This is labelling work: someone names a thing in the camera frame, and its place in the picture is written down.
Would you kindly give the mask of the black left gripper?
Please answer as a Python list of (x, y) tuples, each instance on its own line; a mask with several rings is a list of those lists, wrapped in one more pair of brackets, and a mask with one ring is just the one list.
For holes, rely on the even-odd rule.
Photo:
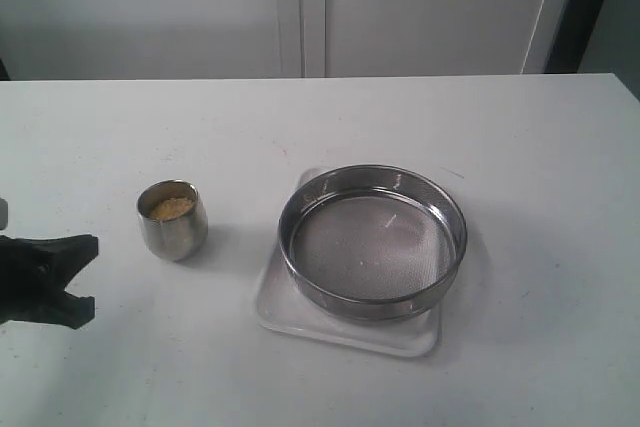
[(99, 255), (99, 239), (82, 234), (1, 237), (1, 323), (21, 321), (77, 330), (95, 318), (95, 298), (62, 292)]

